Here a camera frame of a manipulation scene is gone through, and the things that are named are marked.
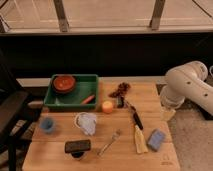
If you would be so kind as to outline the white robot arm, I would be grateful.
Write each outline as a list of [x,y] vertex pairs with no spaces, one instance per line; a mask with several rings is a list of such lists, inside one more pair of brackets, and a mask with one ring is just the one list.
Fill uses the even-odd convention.
[[213,121],[213,86],[205,82],[207,76],[208,69],[200,61],[169,69],[165,74],[166,85],[160,92],[162,105],[178,109],[189,99],[199,106],[206,120]]

